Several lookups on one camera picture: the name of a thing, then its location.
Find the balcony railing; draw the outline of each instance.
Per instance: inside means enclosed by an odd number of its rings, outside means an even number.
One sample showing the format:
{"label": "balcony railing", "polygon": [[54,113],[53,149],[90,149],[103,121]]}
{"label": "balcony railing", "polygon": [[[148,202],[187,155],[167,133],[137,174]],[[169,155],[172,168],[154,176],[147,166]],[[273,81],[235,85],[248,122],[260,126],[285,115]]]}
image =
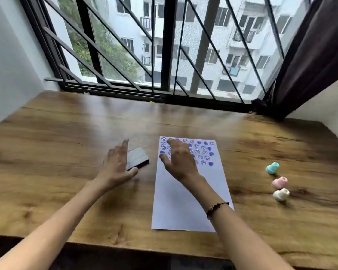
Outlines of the balcony railing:
{"label": "balcony railing", "polygon": [[140,23],[146,30],[151,30],[151,19],[150,18],[140,17]]}
{"label": "balcony railing", "polygon": [[[229,67],[229,66],[226,66],[225,68],[228,70],[228,72],[229,72],[229,74],[231,76],[234,76],[234,77],[238,76],[240,67]],[[225,72],[225,70],[223,69],[222,74],[226,75],[227,72]]]}
{"label": "balcony railing", "polygon": [[[244,33],[244,30],[242,30],[243,32],[243,36],[245,38],[245,41],[246,42],[252,42],[253,40],[253,37],[254,37],[254,34],[256,33],[255,31],[250,31],[249,34],[247,35],[247,37],[245,37],[245,33]],[[241,37],[240,37],[240,33],[239,31],[235,31],[235,34],[234,34],[234,38],[233,40],[237,41],[237,42],[241,42]]]}
{"label": "balcony railing", "polygon": [[142,63],[151,66],[151,58],[142,56]]}

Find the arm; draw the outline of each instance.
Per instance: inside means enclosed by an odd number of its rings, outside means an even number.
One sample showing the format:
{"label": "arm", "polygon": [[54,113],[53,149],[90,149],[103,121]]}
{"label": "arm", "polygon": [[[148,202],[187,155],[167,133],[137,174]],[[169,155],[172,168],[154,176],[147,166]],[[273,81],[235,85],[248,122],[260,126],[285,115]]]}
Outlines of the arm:
{"label": "arm", "polygon": [[[169,140],[171,161],[161,154],[167,171],[180,181],[207,212],[213,205],[225,202],[198,173],[187,144]],[[238,270],[293,270],[228,205],[221,205],[210,217],[229,258]]]}
{"label": "arm", "polygon": [[108,152],[107,161],[97,177],[41,226],[0,258],[0,270],[45,270],[50,267],[63,245],[88,209],[104,193],[129,181],[137,168],[126,171],[128,140]]}

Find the hand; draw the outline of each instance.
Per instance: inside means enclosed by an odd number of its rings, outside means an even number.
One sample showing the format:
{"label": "hand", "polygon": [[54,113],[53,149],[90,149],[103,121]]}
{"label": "hand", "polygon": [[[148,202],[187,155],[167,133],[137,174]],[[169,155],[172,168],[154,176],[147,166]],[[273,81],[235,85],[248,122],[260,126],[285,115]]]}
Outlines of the hand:
{"label": "hand", "polygon": [[126,170],[128,142],[129,139],[126,139],[121,145],[109,150],[104,166],[93,180],[93,184],[103,192],[120,186],[137,175],[137,167],[132,168],[130,171]]}
{"label": "hand", "polygon": [[171,161],[166,154],[160,154],[159,158],[164,163],[166,170],[182,184],[191,178],[199,177],[193,155],[189,151],[188,144],[179,140],[168,140],[171,147]]}

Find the forearm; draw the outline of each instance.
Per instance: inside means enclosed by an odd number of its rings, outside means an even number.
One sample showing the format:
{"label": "forearm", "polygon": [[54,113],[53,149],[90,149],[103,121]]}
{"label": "forearm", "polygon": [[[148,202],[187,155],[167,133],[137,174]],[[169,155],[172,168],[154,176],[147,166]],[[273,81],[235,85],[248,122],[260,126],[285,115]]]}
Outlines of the forearm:
{"label": "forearm", "polygon": [[67,204],[0,258],[0,270],[50,267],[80,220],[102,195],[90,181]]}
{"label": "forearm", "polygon": [[[205,180],[196,182],[185,186],[206,212],[224,202]],[[209,219],[238,270],[293,270],[229,206],[222,205]]]}

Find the white clay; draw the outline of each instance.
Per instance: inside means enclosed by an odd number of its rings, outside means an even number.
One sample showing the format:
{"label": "white clay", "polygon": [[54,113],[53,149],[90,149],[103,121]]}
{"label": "white clay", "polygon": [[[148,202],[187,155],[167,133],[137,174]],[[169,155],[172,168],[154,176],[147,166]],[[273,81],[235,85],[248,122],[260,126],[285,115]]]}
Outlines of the white clay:
{"label": "white clay", "polygon": [[289,194],[290,193],[289,193],[288,189],[281,189],[281,190],[275,191],[273,193],[273,197],[277,201],[285,201],[285,200],[287,200]]}

